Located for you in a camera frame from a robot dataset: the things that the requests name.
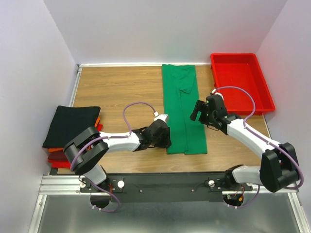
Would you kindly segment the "green t shirt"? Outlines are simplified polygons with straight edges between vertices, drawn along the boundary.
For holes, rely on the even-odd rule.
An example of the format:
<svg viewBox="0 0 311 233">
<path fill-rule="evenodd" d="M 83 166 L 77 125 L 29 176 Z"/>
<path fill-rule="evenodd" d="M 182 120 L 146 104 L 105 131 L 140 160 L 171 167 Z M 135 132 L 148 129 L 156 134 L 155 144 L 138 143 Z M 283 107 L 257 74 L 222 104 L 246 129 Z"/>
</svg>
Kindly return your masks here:
<svg viewBox="0 0 311 233">
<path fill-rule="evenodd" d="M 199 91 L 195 66 L 162 65 L 163 106 L 168 114 L 172 145 L 168 154 L 206 154 L 207 140 L 204 126 L 192 121 Z"/>
</svg>

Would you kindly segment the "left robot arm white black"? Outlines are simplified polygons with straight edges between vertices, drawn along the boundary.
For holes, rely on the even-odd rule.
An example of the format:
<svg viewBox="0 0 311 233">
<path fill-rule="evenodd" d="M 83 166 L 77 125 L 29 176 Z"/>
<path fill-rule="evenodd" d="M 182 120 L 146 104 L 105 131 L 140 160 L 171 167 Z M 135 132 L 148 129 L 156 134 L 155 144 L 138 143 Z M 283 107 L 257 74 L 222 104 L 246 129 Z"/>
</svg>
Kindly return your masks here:
<svg viewBox="0 0 311 233">
<path fill-rule="evenodd" d="M 64 153 L 70 163 L 70 170 L 90 180 L 98 192 L 104 191 L 109 178 L 98 162 L 112 152 L 141 151 L 149 148 L 171 146 L 170 127 L 164 120 L 157 119 L 148 127 L 126 133 L 104 133 L 89 127 L 64 146 Z"/>
</svg>

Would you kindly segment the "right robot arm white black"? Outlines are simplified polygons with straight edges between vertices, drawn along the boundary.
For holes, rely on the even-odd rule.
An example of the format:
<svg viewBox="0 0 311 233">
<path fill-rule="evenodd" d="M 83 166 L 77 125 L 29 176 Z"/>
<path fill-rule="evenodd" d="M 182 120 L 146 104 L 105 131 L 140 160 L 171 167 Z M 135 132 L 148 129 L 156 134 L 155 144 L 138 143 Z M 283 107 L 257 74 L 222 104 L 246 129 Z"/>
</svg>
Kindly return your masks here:
<svg viewBox="0 0 311 233">
<path fill-rule="evenodd" d="M 252 183 L 275 193 L 303 181 L 294 146 L 272 140 L 239 115 L 229 114 L 220 95 L 210 95 L 206 101 L 198 100 L 190 119 L 239 140 L 260 158 L 260 166 L 237 165 L 226 170 L 223 181 L 227 189 L 235 190 L 242 183 Z"/>
</svg>

